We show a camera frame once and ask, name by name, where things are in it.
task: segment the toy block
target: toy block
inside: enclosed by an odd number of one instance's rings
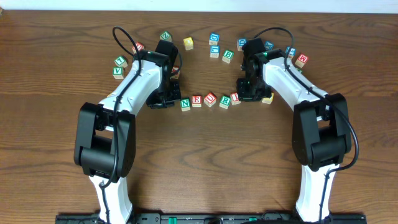
[[[290,58],[290,59],[292,59],[292,58],[294,57],[295,54],[296,54],[296,49],[292,48],[292,49],[290,49],[289,55],[288,55],[287,57]]]
[[[193,49],[192,37],[187,37],[187,38],[184,39],[184,47],[185,47],[185,50],[192,50]]]
[[[160,35],[160,39],[161,40],[166,40],[166,41],[172,41],[172,35],[169,33],[169,32],[167,32],[167,31],[165,31],[165,32],[163,32],[161,35]]]
[[[264,44],[264,46],[266,47],[266,50],[272,50],[274,44],[269,41],[266,41],[266,44]]]
[[[217,101],[217,97],[215,95],[213,95],[212,93],[207,94],[207,96],[205,96],[205,104],[209,107],[213,106]]]
[[[234,57],[234,52],[230,50],[225,50],[223,54],[223,61],[226,63],[231,63],[232,57]]]
[[[219,39],[220,39],[219,34],[211,33],[209,38],[209,45],[218,45]]]
[[[192,96],[192,107],[201,107],[201,96]]]
[[[261,100],[261,103],[271,104],[273,99],[274,99],[274,93],[271,93],[271,97],[270,98],[264,97]]]
[[[144,45],[142,43],[136,43],[138,51],[140,52],[142,49],[145,49]],[[134,46],[132,46],[132,53],[136,54],[136,48]]]
[[[308,61],[308,57],[305,56],[304,54],[300,54],[300,56],[298,56],[298,58],[294,64],[299,66],[300,68],[302,68],[306,64],[307,61]]]
[[[191,105],[190,105],[190,102],[189,102],[189,98],[181,99],[180,104],[181,104],[181,110],[182,111],[191,110]]]
[[[172,73],[176,72],[179,68],[180,68],[180,67],[178,67],[178,66],[173,66],[173,68],[172,68]],[[178,71],[177,74],[171,76],[170,78],[174,78],[174,79],[180,78],[180,71]]]
[[[239,101],[238,93],[232,93],[231,94],[231,102],[232,102],[232,105],[236,105],[236,104],[240,104],[241,103]]]
[[[117,59],[115,59],[114,63],[118,67],[123,67],[123,68],[127,67],[127,60],[123,56],[119,56]]]
[[[247,42],[248,40],[246,39],[238,39],[238,42],[236,43],[236,46],[238,48],[238,51],[242,51],[242,46]]]
[[[220,47],[219,46],[211,46],[210,47],[210,57],[218,58],[220,56]]]
[[[228,96],[223,96],[220,100],[220,107],[228,109],[230,103],[231,103],[231,98],[229,98]]]
[[[124,78],[124,69],[122,67],[114,67],[113,68],[113,77],[114,77],[114,79],[123,79]]]

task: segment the robotic arm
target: robotic arm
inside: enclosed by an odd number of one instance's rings
[[[126,223],[132,212],[127,192],[126,176],[136,154],[135,117],[144,102],[151,108],[167,108],[181,99],[178,81],[170,81],[172,67],[178,54],[171,42],[161,40],[155,52],[142,50],[141,73],[124,92],[118,106],[119,162],[116,178],[105,188],[99,187],[111,176],[114,164],[114,139],[96,135],[96,131],[113,131],[113,108],[116,97],[133,79],[139,66],[136,60],[122,83],[98,105],[85,103],[80,110],[75,144],[75,164],[94,183],[101,211],[99,217],[110,223]]]
[[[271,97],[271,87],[277,91],[294,112],[292,145],[298,161],[302,164],[300,196],[295,209],[305,222],[317,222],[320,212],[325,174],[339,167],[344,155],[351,149],[349,129],[341,118],[320,99],[309,93],[285,69],[285,52],[280,49],[266,51],[261,39],[249,40],[243,46],[242,70],[246,78],[237,80],[241,101],[259,101]],[[292,65],[294,75],[306,86],[324,96],[348,117],[347,104],[341,94],[327,92],[310,83]],[[318,128],[318,121],[330,121],[330,125]],[[322,207],[322,219],[329,215],[328,199],[335,173],[330,174]]]

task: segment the white background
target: white background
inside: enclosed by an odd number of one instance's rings
[[[398,0],[0,0],[3,9],[398,13]]]

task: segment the wooden cube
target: wooden cube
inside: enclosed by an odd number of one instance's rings
[[[187,37],[187,38],[184,39],[184,47],[185,47],[185,50],[192,50],[193,49],[192,37]]]
[[[181,99],[180,104],[181,104],[181,110],[182,111],[191,110],[191,105],[190,105],[190,102],[189,102],[189,98]]]
[[[171,42],[172,41],[172,35],[169,32],[165,31],[165,32],[161,33],[160,39]]]
[[[274,48],[274,44],[269,41],[266,41],[264,46],[266,47],[266,50],[272,50],[272,48]]]
[[[271,93],[271,97],[270,98],[264,97],[261,100],[261,103],[271,104],[273,99],[274,99],[274,93]]]
[[[123,67],[126,68],[127,67],[127,60],[126,58],[124,58],[123,56],[119,56],[117,59],[114,60],[114,63],[116,64],[116,66],[118,67]]]
[[[219,34],[211,33],[210,38],[209,38],[209,44],[210,45],[218,45],[219,39],[220,39]]]
[[[241,103],[239,101],[238,93],[232,93],[231,94],[231,102],[232,102],[232,105],[236,105],[236,104],[240,104]]]
[[[231,63],[232,57],[234,57],[234,52],[230,50],[225,50],[223,54],[223,61],[226,63]]]
[[[114,79],[123,79],[124,78],[124,69],[122,67],[114,67],[113,68],[113,77],[114,77]]]
[[[201,96],[192,96],[192,107],[201,107]]]
[[[238,42],[236,43],[236,47],[238,48],[238,51],[242,51],[242,46],[247,42],[248,40],[246,39],[238,39]]]
[[[292,59],[295,54],[296,54],[296,49],[292,48],[292,49],[290,49],[289,55],[287,57]]]
[[[136,43],[138,51],[140,52],[142,49],[145,49],[144,45],[142,43]],[[136,48],[134,46],[132,46],[132,53],[136,54]]]
[[[176,72],[179,68],[180,68],[180,67],[178,67],[178,66],[173,66],[173,68],[172,68],[172,73]],[[170,78],[174,78],[174,79],[180,78],[180,71],[178,71],[177,74],[171,76]]]
[[[211,46],[210,47],[210,57],[218,58],[220,56],[220,47],[219,46]]]
[[[205,104],[209,107],[213,106],[217,101],[217,98],[215,95],[213,95],[212,93],[207,94],[207,96],[205,96]]]
[[[229,98],[228,96],[221,97],[221,100],[220,100],[221,108],[228,109],[230,103],[231,103],[231,98]]]
[[[308,61],[308,57],[305,56],[304,54],[300,54],[300,56],[298,56],[298,58],[294,64],[297,65],[298,67],[302,68],[306,64],[307,61]]]

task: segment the table surface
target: table surface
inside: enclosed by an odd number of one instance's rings
[[[59,213],[99,209],[92,183],[73,162],[73,148],[80,107],[99,102],[120,83],[111,74],[113,60],[127,54],[113,40],[113,26],[149,50],[168,30],[183,56],[185,97],[232,93],[244,76],[236,40],[267,27],[290,29],[297,51],[309,57],[303,74],[346,97],[359,137],[358,162],[335,177],[331,212],[363,212],[369,223],[397,221],[398,15],[4,11],[1,223],[53,223]],[[210,58],[210,32],[221,35],[221,51],[235,51],[231,64]],[[193,38],[193,50],[184,50],[186,37]],[[282,49],[290,43],[283,32],[262,38]],[[301,179],[292,119],[277,93],[271,105],[241,103],[228,110],[143,106],[127,178],[130,199],[137,208],[164,213],[291,210]]]

